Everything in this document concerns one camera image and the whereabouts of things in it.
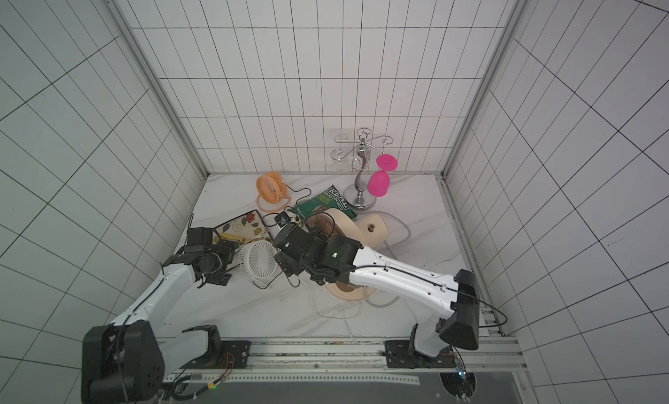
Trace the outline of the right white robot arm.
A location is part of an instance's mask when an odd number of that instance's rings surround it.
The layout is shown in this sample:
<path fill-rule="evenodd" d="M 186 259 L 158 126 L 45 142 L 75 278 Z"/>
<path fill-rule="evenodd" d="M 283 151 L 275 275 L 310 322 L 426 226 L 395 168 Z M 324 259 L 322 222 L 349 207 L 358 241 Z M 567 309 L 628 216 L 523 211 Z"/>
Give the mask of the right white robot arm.
<path fill-rule="evenodd" d="M 336 282 L 372 287 L 411 299 L 432 311 L 412 333 L 413 347 L 428 357 L 446 346 L 479 349 L 480 304 L 476 275 L 462 269 L 439 274 L 404 264 L 371 247 L 315 226 L 304 231 L 295 223 L 280 229 L 274 240 L 276 262 L 291 275 L 306 272 L 319 285 Z"/>

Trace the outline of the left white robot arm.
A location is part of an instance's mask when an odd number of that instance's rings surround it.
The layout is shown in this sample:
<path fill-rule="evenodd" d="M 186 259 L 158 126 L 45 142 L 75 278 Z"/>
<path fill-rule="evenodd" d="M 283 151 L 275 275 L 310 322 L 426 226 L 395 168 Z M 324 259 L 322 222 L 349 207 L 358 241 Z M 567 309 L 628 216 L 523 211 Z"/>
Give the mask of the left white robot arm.
<path fill-rule="evenodd" d="M 166 343 L 157 341 L 154 330 L 193 285 L 226 285 L 239 248 L 240 242 L 222 238 L 213 228 L 188 230 L 186 243 L 162 265 L 150 287 L 112 323 L 85 335 L 82 402 L 148 400 L 162 390 L 166 375 L 187 365 L 230 371 L 235 356 L 225 350 L 215 325 L 187 328 Z"/>

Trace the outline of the large beige desk fan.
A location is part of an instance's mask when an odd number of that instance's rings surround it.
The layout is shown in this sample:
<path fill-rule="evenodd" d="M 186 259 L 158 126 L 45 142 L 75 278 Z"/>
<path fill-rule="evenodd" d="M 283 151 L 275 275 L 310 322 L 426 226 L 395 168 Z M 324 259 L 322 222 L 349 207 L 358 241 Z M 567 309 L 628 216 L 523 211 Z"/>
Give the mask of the large beige desk fan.
<path fill-rule="evenodd" d="M 306 219 L 306 226 L 320 226 L 326 234 L 334 233 L 352 238 L 373 249 L 380 246 L 387 238 L 389 229 L 386 222 L 376 213 L 367 214 L 353 220 L 346 213 L 330 208 Z M 363 287 L 336 282 L 326 285 L 329 292 L 338 299 L 346 301 L 363 300 Z"/>

